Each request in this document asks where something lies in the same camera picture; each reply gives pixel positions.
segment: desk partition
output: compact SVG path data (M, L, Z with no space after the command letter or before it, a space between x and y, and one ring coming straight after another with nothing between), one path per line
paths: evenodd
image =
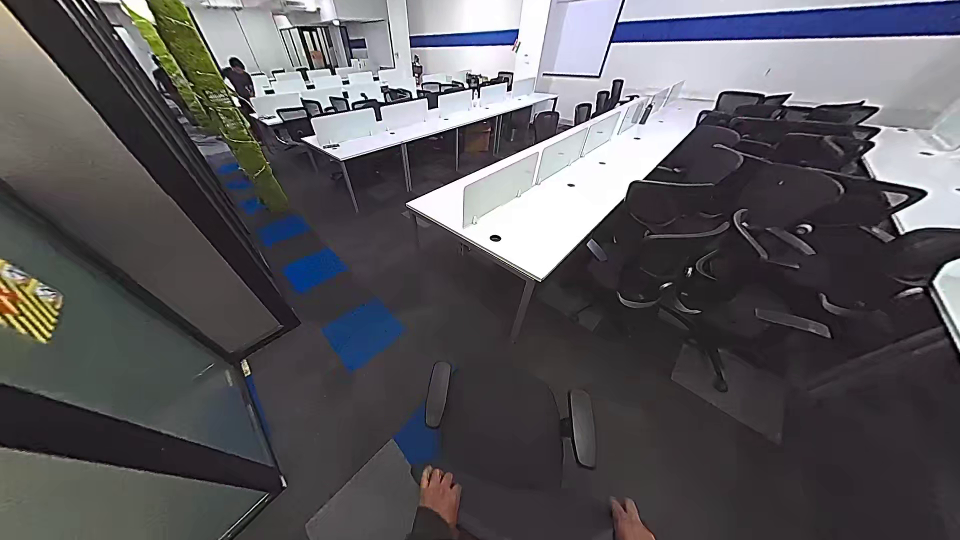
M387 104L380 108L380 118L386 130L393 131L426 121L426 100L415 99Z
M590 126L587 141L584 143L583 156L593 152L597 147L610 140L610 137L613 136L613 130L616 129L616 123L620 121L622 115L622 112L612 114Z
M553 137L559 140L543 149L540 169L537 171L537 184L559 173L580 158L588 132L589 124L581 124Z
M507 100L507 84L480 86L480 107Z
M514 81L513 97L520 97L534 93L534 85L537 83L537 79L520 79L519 81Z
M531 154L464 187L464 227L533 187L540 153Z
M473 108L473 92L463 90L437 96L437 108L440 118L448 118L458 112L468 112Z
M314 116L310 123L321 146L383 132L383 126L376 121L373 109Z

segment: glass partition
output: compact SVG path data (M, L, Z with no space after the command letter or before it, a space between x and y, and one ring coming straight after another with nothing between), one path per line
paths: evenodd
M584 143L584 152L582 156L596 150L598 146L610 140L613 136L613 130L616 129L616 123L619 121L622 112L612 115L590 126L590 132L587 134L587 142Z
M583 126L580 129L574 128L570 131L573 133L543 149L540 171L537 173L537 184L557 174L580 158L580 151L583 150L584 141L587 140L588 127Z

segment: white desk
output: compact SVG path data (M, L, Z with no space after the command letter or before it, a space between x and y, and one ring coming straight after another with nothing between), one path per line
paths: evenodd
M410 201L407 208L524 279L526 284L511 331L511 339L516 340L536 283L545 280L623 201L630 182L645 178L680 144L696 125L697 113L704 103L671 103L651 114L646 124L615 135L521 197L484 215L475 225L463 226L464 187L542 151L555 140L547 139L440 187ZM416 219L411 221L416 233ZM500 239L493 241L493 236Z
M914 130L883 128L864 161L877 180L926 190L926 197L894 214L901 233L927 227L960 229L960 151L940 152ZM954 343L960 346L960 260L941 269L930 287Z
M360 156L365 156L372 152L385 150L387 148L392 148L399 145L400 153L403 157L403 173L406 179L406 188L407 191L410 191L412 186L410 180L410 163L407 158L408 142L449 130L454 130L456 132L456 143L454 145L454 166L459 170L460 128L468 124L473 124L475 122L496 117L496 126L493 130L493 153L496 155L496 152L499 150L500 130L502 129L503 125L502 115L507 112L513 112L514 110L531 107L538 103L549 100L553 100L554 107L556 107L557 94L533 93L517 98L508 98L506 101L502 101L500 103L494 103L487 107L474 107L469 111L451 114L448 117L441 117L439 109L430 109L427 111L427 120L425 122L420 122L413 126L407 126L391 132L384 130L382 133L377 135L344 141L339 143L340 146L337 148L324 148L322 144L317 142L317 137L315 135L304 137L303 142L307 144L307 147L318 152L322 152L340 162L340 167L344 173L344 180L347 181L350 199L353 202L353 209L359 212L360 208L357 206L356 196L353 194L353 185L350 182L350 176L347 172L347 160L359 158Z

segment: chair seat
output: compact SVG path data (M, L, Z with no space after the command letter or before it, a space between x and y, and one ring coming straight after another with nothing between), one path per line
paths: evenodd
M563 479L560 413L550 387L511 367L454 372L441 456L454 474L512 489L555 490Z

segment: frosted glass divider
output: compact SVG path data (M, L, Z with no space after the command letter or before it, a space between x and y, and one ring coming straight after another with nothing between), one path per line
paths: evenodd
M475 224L487 213L533 187L539 159L540 152L536 152L467 184L464 187L464 227Z

